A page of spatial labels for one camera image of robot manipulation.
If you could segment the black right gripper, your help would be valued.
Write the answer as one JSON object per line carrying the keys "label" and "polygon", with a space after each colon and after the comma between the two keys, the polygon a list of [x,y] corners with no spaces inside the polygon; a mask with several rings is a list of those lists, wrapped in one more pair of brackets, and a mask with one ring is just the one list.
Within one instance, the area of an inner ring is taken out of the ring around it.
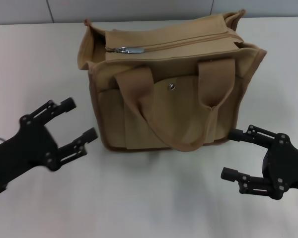
{"label": "black right gripper", "polygon": [[276,134],[250,125],[246,132],[240,129],[231,129],[228,139],[253,143],[268,149],[263,159],[262,174],[264,178],[223,168],[221,178],[238,182],[239,193],[268,196],[280,200],[289,189],[298,189],[298,149],[292,145],[286,134]]}

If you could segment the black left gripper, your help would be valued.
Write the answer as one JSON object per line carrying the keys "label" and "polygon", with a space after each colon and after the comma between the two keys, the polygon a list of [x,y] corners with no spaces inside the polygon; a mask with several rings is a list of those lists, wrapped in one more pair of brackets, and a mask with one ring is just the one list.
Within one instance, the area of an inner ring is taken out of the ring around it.
{"label": "black left gripper", "polygon": [[85,144],[98,138],[94,127],[73,142],[58,148],[45,124],[76,108],[72,97],[56,104],[49,100],[20,119],[15,136],[0,144],[0,193],[9,182],[36,166],[55,172],[63,165],[87,155]]}

